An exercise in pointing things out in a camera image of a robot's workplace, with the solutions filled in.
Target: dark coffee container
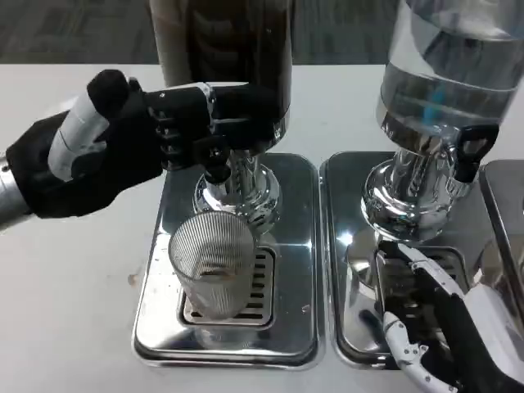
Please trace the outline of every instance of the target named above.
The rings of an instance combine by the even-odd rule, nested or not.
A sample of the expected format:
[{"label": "dark coffee container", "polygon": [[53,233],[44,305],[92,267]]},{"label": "dark coffee container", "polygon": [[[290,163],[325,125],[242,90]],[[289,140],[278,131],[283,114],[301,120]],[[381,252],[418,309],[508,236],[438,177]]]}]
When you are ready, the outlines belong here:
[{"label": "dark coffee container", "polygon": [[270,92],[276,140],[291,99],[292,0],[150,0],[168,86],[249,83]]}]

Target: table surface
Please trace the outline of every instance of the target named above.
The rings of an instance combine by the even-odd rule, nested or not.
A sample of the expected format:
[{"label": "table surface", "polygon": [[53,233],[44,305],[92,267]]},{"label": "table surface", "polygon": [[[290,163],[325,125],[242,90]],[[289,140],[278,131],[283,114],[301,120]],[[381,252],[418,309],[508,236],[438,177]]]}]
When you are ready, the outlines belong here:
[{"label": "table surface", "polygon": [[[137,77],[146,90],[163,87],[157,65],[0,65],[0,146],[108,67]],[[319,167],[338,151],[394,150],[374,117],[383,69],[294,67],[291,127],[272,151],[303,155]],[[488,160],[524,158],[523,104],[521,91]],[[130,337],[163,181],[128,190],[88,217],[32,219],[0,234],[0,391],[417,391],[402,373],[342,363],[331,337],[320,364],[303,372],[143,364]]]}]

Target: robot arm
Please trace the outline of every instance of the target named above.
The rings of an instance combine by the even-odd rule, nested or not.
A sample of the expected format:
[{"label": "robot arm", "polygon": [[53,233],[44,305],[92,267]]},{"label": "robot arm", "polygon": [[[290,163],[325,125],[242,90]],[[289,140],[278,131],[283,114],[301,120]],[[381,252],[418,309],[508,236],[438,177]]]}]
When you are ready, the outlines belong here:
[{"label": "robot arm", "polygon": [[70,110],[34,123],[0,157],[0,229],[31,215],[87,215],[163,169],[202,164],[210,177],[227,177],[229,148],[273,137],[272,102],[249,84],[146,93],[104,70]]},{"label": "robot arm", "polygon": [[[404,244],[381,242],[379,250],[413,271],[422,298],[434,306],[464,391],[524,391],[524,340],[496,291],[479,283],[464,294],[437,262]],[[391,312],[384,314],[384,333],[399,367],[423,391],[458,391],[422,366],[428,348],[411,344],[405,325]]]}]

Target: stainless steel tray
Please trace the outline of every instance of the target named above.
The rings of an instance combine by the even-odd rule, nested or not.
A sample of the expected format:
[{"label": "stainless steel tray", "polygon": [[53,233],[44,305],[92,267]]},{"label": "stainless steel tray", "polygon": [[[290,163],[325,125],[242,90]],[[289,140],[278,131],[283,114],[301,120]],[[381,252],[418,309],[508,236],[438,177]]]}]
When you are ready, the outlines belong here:
[{"label": "stainless steel tray", "polygon": [[[376,233],[365,222],[360,202],[373,167],[389,160],[389,152],[343,152],[320,170],[324,241],[331,285],[332,337],[342,358],[359,368],[395,367],[380,331],[381,315],[372,280]],[[444,232],[424,246],[453,251],[463,263],[465,282],[479,276],[480,258],[493,239],[478,184],[455,206]]]},{"label": "stainless steel tray", "polygon": [[148,363],[307,368],[322,353],[318,176],[299,156],[267,154],[261,162],[276,175],[283,199],[280,220],[259,242],[260,253],[271,258],[270,274],[264,275],[270,282],[255,283],[270,288],[264,292],[270,302],[263,305],[261,318],[254,317],[253,307],[243,317],[254,318],[240,315],[219,323],[192,315],[167,245],[171,234],[194,214],[193,193],[201,171],[169,173],[133,330],[133,346]]}]

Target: floor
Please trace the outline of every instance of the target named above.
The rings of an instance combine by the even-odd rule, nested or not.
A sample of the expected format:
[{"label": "floor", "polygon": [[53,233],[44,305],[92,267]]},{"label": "floor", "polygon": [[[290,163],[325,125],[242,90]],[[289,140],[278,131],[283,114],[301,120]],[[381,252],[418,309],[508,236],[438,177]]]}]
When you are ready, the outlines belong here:
[{"label": "floor", "polygon": [[[396,3],[296,0],[294,62],[384,64]],[[147,0],[0,0],[0,63],[157,62]]]}]

